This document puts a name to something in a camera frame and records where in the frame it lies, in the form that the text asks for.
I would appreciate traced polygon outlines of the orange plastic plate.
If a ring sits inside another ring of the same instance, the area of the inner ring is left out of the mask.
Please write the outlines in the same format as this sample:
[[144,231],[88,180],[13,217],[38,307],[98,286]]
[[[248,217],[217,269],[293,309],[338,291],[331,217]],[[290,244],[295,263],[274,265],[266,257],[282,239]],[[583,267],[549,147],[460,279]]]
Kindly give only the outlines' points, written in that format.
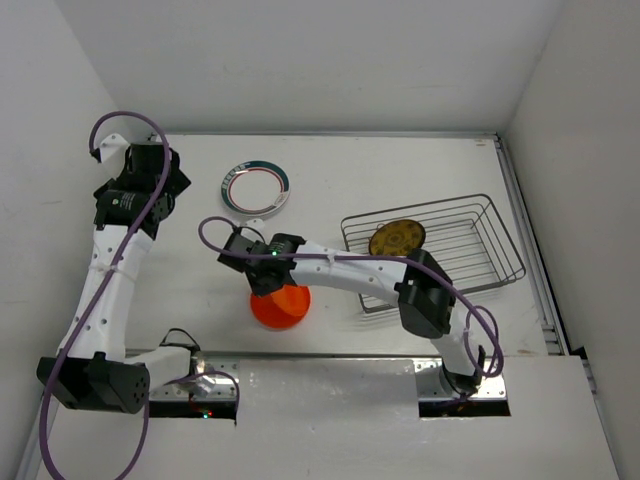
[[250,296],[250,309],[254,317],[264,326],[271,329],[289,329],[297,325],[303,318],[295,318],[282,314],[274,305],[271,294],[263,297]]
[[278,310],[290,317],[303,318],[311,306],[311,293],[306,286],[285,285],[271,298]]

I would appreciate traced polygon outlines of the dark green rimmed plate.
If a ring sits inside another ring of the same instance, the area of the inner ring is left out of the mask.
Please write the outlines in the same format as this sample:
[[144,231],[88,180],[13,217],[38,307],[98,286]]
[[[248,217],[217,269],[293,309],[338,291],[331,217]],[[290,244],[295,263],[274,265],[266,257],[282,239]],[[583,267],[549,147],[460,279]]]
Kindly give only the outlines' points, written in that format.
[[251,160],[229,170],[220,185],[223,205],[244,217],[269,217],[289,199],[291,182],[287,173],[269,161]]

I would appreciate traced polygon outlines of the yellow brown plate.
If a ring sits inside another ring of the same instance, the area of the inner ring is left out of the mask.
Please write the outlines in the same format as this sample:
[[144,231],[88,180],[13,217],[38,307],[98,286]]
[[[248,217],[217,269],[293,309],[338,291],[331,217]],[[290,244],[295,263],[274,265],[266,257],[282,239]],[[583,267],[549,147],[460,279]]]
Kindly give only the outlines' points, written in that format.
[[370,255],[407,256],[426,240],[425,228],[417,221],[400,219],[382,225],[371,236]]

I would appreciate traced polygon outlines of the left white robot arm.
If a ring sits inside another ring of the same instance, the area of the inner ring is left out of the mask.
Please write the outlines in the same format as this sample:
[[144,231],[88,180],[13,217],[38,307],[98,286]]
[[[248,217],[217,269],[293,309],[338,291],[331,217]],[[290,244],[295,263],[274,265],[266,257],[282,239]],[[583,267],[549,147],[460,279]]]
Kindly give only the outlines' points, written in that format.
[[125,332],[142,260],[189,185],[175,150],[143,142],[125,148],[121,173],[95,191],[92,258],[68,330],[76,339],[61,341],[66,357],[52,387],[66,408],[134,414],[161,383],[154,371],[167,380],[188,373],[184,347],[126,359]]

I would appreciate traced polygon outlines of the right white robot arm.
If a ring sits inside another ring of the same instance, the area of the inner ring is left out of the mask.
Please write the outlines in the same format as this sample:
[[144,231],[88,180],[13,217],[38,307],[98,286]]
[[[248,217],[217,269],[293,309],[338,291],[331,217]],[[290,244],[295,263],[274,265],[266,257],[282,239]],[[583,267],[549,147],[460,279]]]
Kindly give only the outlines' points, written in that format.
[[257,297],[284,286],[321,286],[372,297],[399,310],[403,328],[429,340],[442,360],[441,377],[458,397],[475,394],[486,353],[455,311],[469,306],[427,251],[406,257],[357,255],[278,233],[270,242],[235,231],[218,261],[243,274]]

